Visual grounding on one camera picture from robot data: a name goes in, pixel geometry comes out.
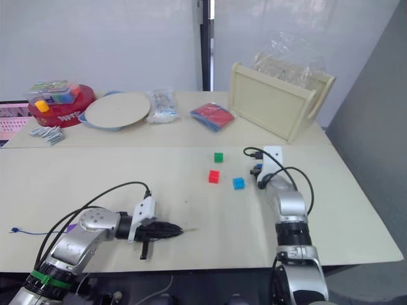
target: clear plastic bag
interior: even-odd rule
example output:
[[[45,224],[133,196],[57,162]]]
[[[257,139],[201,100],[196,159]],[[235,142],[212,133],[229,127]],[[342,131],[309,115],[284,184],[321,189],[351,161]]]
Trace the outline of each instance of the clear plastic bag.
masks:
[[[303,38],[272,32],[270,43],[259,52],[253,69],[294,85],[315,89],[318,75],[325,72],[323,56]]]
[[[170,123],[179,118],[177,100],[174,91],[168,89],[156,89],[147,92],[150,99],[151,110],[146,118],[148,123]]]
[[[235,119],[233,113],[215,103],[208,103],[192,110],[190,116],[206,125],[213,132],[219,132]]]

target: gray wall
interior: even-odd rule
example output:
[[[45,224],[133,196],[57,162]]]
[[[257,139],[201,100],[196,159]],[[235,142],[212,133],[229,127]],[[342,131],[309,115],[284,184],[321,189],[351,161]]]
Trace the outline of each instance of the gray wall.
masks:
[[[406,12],[406,0],[402,0],[327,130],[404,256],[407,256]]]

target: black cable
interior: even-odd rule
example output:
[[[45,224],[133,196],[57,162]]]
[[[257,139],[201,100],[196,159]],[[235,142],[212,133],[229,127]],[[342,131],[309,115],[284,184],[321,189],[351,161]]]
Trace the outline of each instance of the black cable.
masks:
[[[62,233],[65,231],[65,229],[68,227],[68,225],[76,218],[76,216],[78,216],[83,210],[85,210],[86,208],[88,208],[94,201],[98,200],[100,197],[106,195],[107,193],[118,189],[119,187],[122,186],[127,186],[129,184],[140,184],[142,186],[144,186],[146,188],[146,192],[144,193],[144,198],[147,198],[149,196],[151,196],[151,191],[149,189],[149,187],[147,186],[147,184],[140,182],[140,181],[131,181],[131,182],[126,182],[126,183],[122,183],[119,184],[118,186],[114,186],[110,189],[108,189],[107,191],[104,191],[103,193],[97,195],[96,197],[94,197],[93,199],[91,199],[90,201],[88,201],[88,203],[86,203],[85,205],[83,205],[83,207],[81,207],[80,209],[77,209],[73,212],[71,212],[70,214],[66,215],[62,220],[60,220],[58,222],[58,224],[56,226],[59,226],[59,224],[61,224],[65,219],[67,219],[70,215],[72,215],[72,217],[64,224],[64,227],[62,227],[62,229],[60,230],[60,232],[56,235],[56,237],[54,237],[53,241],[51,242],[51,244],[48,246],[46,252],[44,253],[44,255],[42,255],[42,251],[44,250],[45,244],[48,240],[48,238],[50,237],[52,231],[55,230],[56,226],[53,227],[53,229],[50,230],[49,235],[47,234],[43,244],[41,244],[41,247],[39,249],[38,255],[37,255],[37,259],[36,259],[36,263],[35,263],[35,267],[34,269],[39,268],[42,263],[44,262],[44,260],[46,259],[46,257],[48,256],[48,254],[51,252],[51,249],[53,248],[53,246],[56,244],[57,240],[61,237]]]
[[[314,207],[314,188],[312,187],[311,180],[310,180],[310,179],[308,178],[308,176],[307,176],[302,170],[300,170],[299,168],[296,168],[296,167],[293,167],[293,166],[288,166],[288,167],[286,167],[286,170],[296,170],[297,172],[299,172],[300,174],[302,174],[302,176],[304,176],[305,180],[307,180],[308,185],[309,185],[309,187],[310,187],[310,192],[311,192],[311,204],[310,204],[310,207],[309,207],[309,209],[308,209],[308,211],[307,211],[307,215],[310,215],[310,213],[311,213],[311,211],[312,211],[312,208]],[[277,170],[277,171],[274,172],[274,173],[268,173],[267,175],[265,175],[265,176],[263,177],[262,183],[263,183],[264,185],[267,185],[267,183],[268,183],[274,176],[276,176],[279,172],[282,172],[282,170]]]
[[[275,274],[276,265],[277,265],[277,255],[274,258],[273,265],[272,265],[272,273],[270,275],[270,281],[271,281],[270,292],[271,292],[271,295],[272,295],[271,304],[274,304],[274,274]]]
[[[264,151],[264,150],[262,150],[262,149],[260,149],[260,148],[257,148],[257,147],[246,147],[246,148],[243,150],[243,153],[244,153],[246,156],[253,157],[253,158],[257,158],[257,157],[258,157],[256,154],[248,154],[248,153],[246,153],[246,151],[249,150],[249,149],[251,149],[251,150],[253,150],[253,151],[261,152],[261,153],[265,154],[266,156],[268,156],[271,160],[273,160],[273,161],[275,162],[275,164],[277,164],[277,165],[281,168],[281,170],[287,175],[287,177],[290,179],[291,184],[293,185],[294,189],[295,189],[296,191],[298,191],[297,185],[296,185],[296,183],[295,183],[293,177],[291,176],[291,174],[286,170],[286,168],[285,168],[277,159],[275,159],[275,158],[274,158],[271,154],[269,154],[268,152],[266,152],[266,151]]]

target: colored blocks in box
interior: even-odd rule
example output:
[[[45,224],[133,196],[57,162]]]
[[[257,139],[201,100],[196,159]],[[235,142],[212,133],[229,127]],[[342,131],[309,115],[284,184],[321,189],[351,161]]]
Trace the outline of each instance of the colored blocks in box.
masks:
[[[234,189],[244,189],[244,179],[243,178],[234,178],[233,179],[233,188]]]
[[[211,170],[209,171],[209,183],[219,183],[219,171]]]
[[[223,162],[223,153],[215,152],[215,163],[222,163]]]

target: white bracket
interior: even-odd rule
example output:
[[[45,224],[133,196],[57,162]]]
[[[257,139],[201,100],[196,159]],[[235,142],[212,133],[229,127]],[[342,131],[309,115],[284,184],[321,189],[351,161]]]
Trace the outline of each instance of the white bracket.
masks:
[[[150,196],[134,207],[132,224],[128,233],[127,242],[133,243],[135,232],[142,224],[146,225],[153,222],[155,217],[155,200]]]
[[[263,150],[271,154],[278,162],[283,164],[281,146],[265,146]],[[261,172],[257,177],[257,181],[261,181],[265,175],[268,173],[274,173],[277,170],[280,170],[280,166],[268,156],[263,155],[263,166],[261,167]]]

